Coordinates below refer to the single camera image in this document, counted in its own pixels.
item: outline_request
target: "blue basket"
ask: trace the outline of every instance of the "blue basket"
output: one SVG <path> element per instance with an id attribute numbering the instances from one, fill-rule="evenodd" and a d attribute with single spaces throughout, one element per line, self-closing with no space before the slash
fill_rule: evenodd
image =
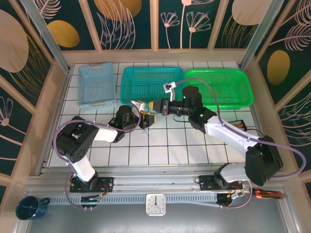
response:
<path id="1" fill-rule="evenodd" d="M 112 63 L 79 68 L 79 106 L 84 111 L 117 106 Z"/>
<path id="2" fill-rule="evenodd" d="M 128 67 L 124 70 L 121 82 L 121 103 L 129 105 L 130 100 L 141 100 L 145 103 L 162 98 L 165 94 L 163 84 L 184 80 L 185 75 L 178 67 Z M 185 83 L 175 88 L 175 99 L 182 100 Z"/>

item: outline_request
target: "blue mug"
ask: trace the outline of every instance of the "blue mug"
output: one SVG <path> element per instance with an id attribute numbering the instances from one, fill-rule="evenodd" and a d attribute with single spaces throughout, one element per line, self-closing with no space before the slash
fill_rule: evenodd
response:
<path id="1" fill-rule="evenodd" d="M 42 218 L 48 210 L 50 198 L 39 200 L 29 196 L 22 199 L 16 207 L 16 216 L 20 220 L 34 220 Z"/>

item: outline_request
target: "clock face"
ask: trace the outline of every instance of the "clock face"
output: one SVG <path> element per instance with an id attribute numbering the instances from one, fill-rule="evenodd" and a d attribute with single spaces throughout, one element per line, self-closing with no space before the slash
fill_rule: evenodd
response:
<path id="1" fill-rule="evenodd" d="M 148 194 L 146 197 L 146 213 L 150 216 L 163 216 L 166 212 L 164 194 Z"/>

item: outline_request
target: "gold circle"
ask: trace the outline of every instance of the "gold circle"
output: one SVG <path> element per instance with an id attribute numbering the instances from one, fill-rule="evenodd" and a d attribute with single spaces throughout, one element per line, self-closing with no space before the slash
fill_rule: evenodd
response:
<path id="1" fill-rule="evenodd" d="M 241 25 L 259 24 L 272 0 L 234 0 L 232 17 Z"/>
<path id="2" fill-rule="evenodd" d="M 0 67 L 19 72 L 28 60 L 27 34 L 20 23 L 3 10 L 0 10 L 0 22 Z"/>
<path id="3" fill-rule="evenodd" d="M 290 69 L 290 57 L 283 50 L 275 51 L 268 62 L 268 80 L 274 85 L 280 85 L 286 78 Z"/>
<path id="4" fill-rule="evenodd" d="M 51 31 L 57 44 L 66 48 L 72 48 L 79 44 L 80 37 L 69 23 L 62 20 L 55 20 L 48 24 L 48 28 Z"/>
<path id="5" fill-rule="evenodd" d="M 126 14 L 126 8 L 130 11 L 134 18 L 141 10 L 141 0 L 94 0 L 98 10 L 107 18 L 115 21 L 128 20 L 129 17 Z"/>

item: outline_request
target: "white tile floor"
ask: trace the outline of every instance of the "white tile floor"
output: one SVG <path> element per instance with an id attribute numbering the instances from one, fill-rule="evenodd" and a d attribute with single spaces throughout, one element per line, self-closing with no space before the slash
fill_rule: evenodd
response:
<path id="1" fill-rule="evenodd" d="M 183 71 L 193 68 L 237 68 L 235 62 L 165 62 L 165 63 L 115 63 L 113 69 L 116 80 L 117 108 L 85 112 L 78 106 L 78 69 L 87 64 L 76 64 L 73 69 L 67 96 L 59 124 L 71 120 L 74 116 L 107 123 L 117 112 L 120 103 L 120 85 L 125 68 L 145 67 L 181 67 Z M 249 108 L 237 111 L 222 111 L 226 121 L 243 119 L 248 127 L 255 124 Z M 186 117 L 175 117 L 187 120 Z M 167 164 L 208 164 L 241 162 L 244 158 L 221 139 L 206 135 L 191 127 L 189 123 L 176 122 L 173 116 L 156 115 L 156 122 L 149 130 L 137 129 L 118 143 L 94 141 L 87 152 L 92 166 L 137 166 Z M 66 166 L 55 153 L 50 154 L 49 167 Z"/>

